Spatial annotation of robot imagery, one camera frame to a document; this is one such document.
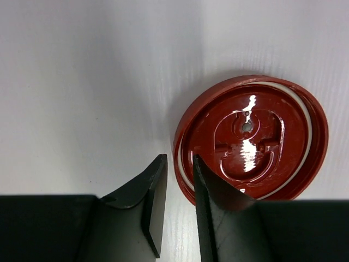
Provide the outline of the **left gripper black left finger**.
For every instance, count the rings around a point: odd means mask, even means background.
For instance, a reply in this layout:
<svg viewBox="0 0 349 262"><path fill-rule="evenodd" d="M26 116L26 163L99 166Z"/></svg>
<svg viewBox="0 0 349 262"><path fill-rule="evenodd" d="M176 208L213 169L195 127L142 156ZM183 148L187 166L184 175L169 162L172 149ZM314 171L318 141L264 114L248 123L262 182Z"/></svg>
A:
<svg viewBox="0 0 349 262"><path fill-rule="evenodd" d="M156 261L161 254L167 155L98 199L77 261Z"/></svg>

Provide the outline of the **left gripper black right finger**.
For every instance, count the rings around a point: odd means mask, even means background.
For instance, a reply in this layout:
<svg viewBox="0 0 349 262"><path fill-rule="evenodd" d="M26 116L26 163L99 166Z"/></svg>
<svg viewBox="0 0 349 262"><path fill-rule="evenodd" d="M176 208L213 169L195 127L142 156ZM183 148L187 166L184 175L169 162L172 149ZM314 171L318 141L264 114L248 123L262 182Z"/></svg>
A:
<svg viewBox="0 0 349 262"><path fill-rule="evenodd" d="M256 200L193 158L196 217L202 261L272 261Z"/></svg>

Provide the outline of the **red round lid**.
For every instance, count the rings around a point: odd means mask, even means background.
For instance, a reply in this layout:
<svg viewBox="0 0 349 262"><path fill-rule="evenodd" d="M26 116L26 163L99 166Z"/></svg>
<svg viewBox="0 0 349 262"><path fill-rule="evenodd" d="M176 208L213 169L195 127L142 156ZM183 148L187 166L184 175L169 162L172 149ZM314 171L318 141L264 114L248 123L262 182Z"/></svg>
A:
<svg viewBox="0 0 349 262"><path fill-rule="evenodd" d="M204 91L187 108L174 134L174 171L191 203L196 155L252 198L292 200L319 172L328 140L326 115L302 86L238 76Z"/></svg>

